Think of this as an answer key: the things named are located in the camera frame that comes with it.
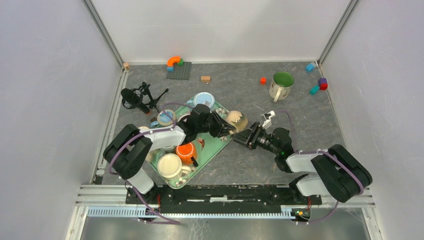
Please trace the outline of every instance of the red block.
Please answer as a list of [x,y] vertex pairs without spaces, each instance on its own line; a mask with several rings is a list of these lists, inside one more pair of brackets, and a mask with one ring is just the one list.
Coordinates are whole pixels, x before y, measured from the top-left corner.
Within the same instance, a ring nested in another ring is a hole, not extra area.
[[329,87],[327,83],[321,83],[319,85],[319,90],[326,90]]

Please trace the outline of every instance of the marble pattern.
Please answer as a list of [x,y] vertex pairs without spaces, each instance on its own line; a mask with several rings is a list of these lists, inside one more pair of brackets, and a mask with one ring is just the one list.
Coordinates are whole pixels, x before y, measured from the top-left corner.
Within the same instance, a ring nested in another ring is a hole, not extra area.
[[[258,62],[258,63],[210,63],[193,64],[189,80],[166,79],[165,65],[131,66],[126,87],[135,88],[142,82],[151,84],[150,91],[157,97],[166,88],[159,105],[168,102],[185,103],[199,92],[209,92],[215,100],[228,110],[241,111],[249,120],[247,126],[260,120],[260,115],[271,110],[286,110],[294,121],[298,147],[302,150],[328,148],[333,144],[343,144],[340,129],[333,107],[326,91],[310,95],[309,90],[318,84],[320,73],[315,69],[306,72],[308,62]],[[268,91],[274,73],[286,71],[294,76],[294,85],[289,96],[277,103],[273,102]],[[211,76],[211,83],[200,81],[201,76]],[[266,85],[260,85],[261,77],[266,77]],[[157,111],[145,115],[138,109],[119,110],[115,135],[127,124],[148,126]],[[277,114],[272,126],[290,129],[287,116]],[[205,166],[188,184],[288,184],[299,173],[281,172],[274,155],[263,149],[248,150],[230,142]],[[144,163],[144,170],[158,185],[164,184],[162,178]],[[105,174],[102,184],[121,185],[124,181],[116,176]]]

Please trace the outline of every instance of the orange curved toy block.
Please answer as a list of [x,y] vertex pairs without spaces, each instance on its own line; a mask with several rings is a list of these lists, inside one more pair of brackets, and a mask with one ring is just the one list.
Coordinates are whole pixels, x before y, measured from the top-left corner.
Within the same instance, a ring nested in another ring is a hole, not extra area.
[[166,64],[168,67],[173,67],[175,63],[179,63],[181,60],[181,57],[179,56],[173,56],[168,60],[168,63]]

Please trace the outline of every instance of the green mug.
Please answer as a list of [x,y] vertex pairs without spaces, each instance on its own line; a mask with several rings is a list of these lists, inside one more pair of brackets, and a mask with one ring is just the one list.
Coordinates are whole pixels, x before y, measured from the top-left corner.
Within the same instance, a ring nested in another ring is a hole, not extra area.
[[294,83],[295,78],[290,73],[286,71],[276,72],[271,87],[269,87],[269,95],[274,99],[274,103],[287,98]]

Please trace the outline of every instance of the microphone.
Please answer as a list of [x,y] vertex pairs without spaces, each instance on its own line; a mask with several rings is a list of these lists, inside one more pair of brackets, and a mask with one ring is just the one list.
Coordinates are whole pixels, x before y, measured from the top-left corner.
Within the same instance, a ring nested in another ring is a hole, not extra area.
[[150,109],[142,102],[142,99],[133,91],[128,88],[124,88],[120,91],[122,96],[122,103],[125,101],[129,103],[129,109],[140,109],[143,113],[149,114]]

